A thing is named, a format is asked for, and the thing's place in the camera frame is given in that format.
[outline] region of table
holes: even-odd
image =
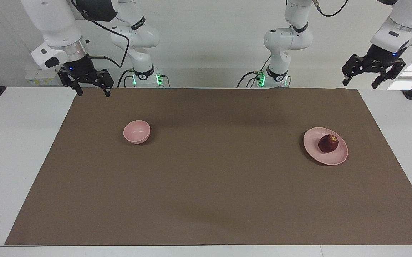
[[[412,101],[398,91],[361,96],[412,183]],[[0,256],[412,256],[412,246],[3,246],[75,96],[66,88],[8,88],[0,97]]]

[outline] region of pink plate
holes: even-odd
[[[318,143],[325,135],[336,136],[339,140],[339,145],[336,150],[331,153],[323,153],[318,147]],[[326,165],[338,165],[346,161],[348,157],[348,148],[346,142],[333,130],[324,127],[314,127],[304,134],[304,147],[307,153],[318,162]]]
[[[123,136],[126,140],[130,141],[130,143],[139,145],[149,138],[150,126],[143,120],[132,121],[124,128]]]

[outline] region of brown tablecloth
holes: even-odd
[[[312,127],[345,163],[306,153]],[[6,244],[412,245],[412,186],[356,90],[84,89]]]

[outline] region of dark red fruit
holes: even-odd
[[[326,135],[319,141],[319,148],[323,153],[331,153],[332,151],[337,149],[338,145],[339,140],[334,135]]]

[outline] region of white wall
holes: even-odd
[[[140,4],[147,22],[161,33],[159,46],[150,50],[154,63],[170,75],[174,86],[234,87],[245,71],[258,70],[269,56],[263,44],[266,31],[288,26],[283,0],[140,0]],[[325,13],[335,12],[342,4],[343,0],[321,2]],[[292,86],[342,87],[342,65],[352,54],[363,56],[367,52],[369,40],[390,11],[390,6],[376,0],[350,1],[333,18],[324,18],[312,8],[312,46],[290,51]],[[88,21],[77,24],[91,41],[91,54],[121,59],[123,52],[111,43],[106,31]],[[121,24],[113,21],[105,25]],[[30,51],[41,42],[41,34],[20,1],[0,0],[0,84],[27,86],[24,69],[36,67]],[[412,62],[412,47],[403,57]],[[95,65],[99,69],[112,67],[106,60],[96,60]],[[119,70],[111,73],[118,80]],[[349,87],[370,88],[375,77],[361,75]]]

